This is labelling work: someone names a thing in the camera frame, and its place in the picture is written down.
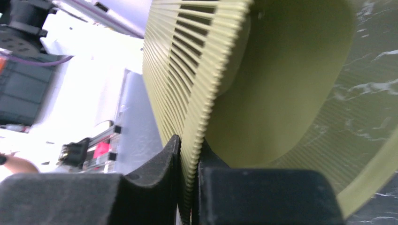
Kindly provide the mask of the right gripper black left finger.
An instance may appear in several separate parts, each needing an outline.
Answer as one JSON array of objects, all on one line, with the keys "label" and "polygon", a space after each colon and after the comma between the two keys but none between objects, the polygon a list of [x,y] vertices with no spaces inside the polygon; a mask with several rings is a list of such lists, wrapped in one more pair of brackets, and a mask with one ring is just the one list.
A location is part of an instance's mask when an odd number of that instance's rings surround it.
[{"label": "right gripper black left finger", "polygon": [[179,136],[127,175],[20,173],[0,185],[3,225],[173,225]]}]

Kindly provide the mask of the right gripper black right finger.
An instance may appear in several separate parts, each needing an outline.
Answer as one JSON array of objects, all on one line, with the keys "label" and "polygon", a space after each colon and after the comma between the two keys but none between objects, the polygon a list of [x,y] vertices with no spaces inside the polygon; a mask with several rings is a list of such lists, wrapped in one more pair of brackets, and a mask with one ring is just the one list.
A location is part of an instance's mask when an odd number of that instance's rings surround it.
[{"label": "right gripper black right finger", "polygon": [[194,225],[343,225],[330,183],[302,169],[231,168],[202,144]]}]

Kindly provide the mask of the olive green slatted bin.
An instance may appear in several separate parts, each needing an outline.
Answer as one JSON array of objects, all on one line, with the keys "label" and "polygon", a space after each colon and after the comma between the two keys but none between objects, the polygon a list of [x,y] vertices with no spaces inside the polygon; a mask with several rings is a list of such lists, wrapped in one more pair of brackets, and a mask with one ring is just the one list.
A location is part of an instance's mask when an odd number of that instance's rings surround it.
[{"label": "olive green slatted bin", "polygon": [[395,0],[154,0],[143,78],[181,140],[185,225],[204,142],[231,168],[321,173],[344,222],[398,170]]}]

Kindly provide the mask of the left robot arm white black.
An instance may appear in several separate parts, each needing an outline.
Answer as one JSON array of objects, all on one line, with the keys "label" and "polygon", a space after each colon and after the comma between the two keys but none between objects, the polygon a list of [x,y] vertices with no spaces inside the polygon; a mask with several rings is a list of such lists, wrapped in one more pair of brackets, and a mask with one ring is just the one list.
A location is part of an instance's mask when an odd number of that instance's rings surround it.
[{"label": "left robot arm white black", "polygon": [[17,55],[36,57],[45,53],[40,41],[49,14],[56,14],[49,0],[2,0],[0,2],[0,47]]}]

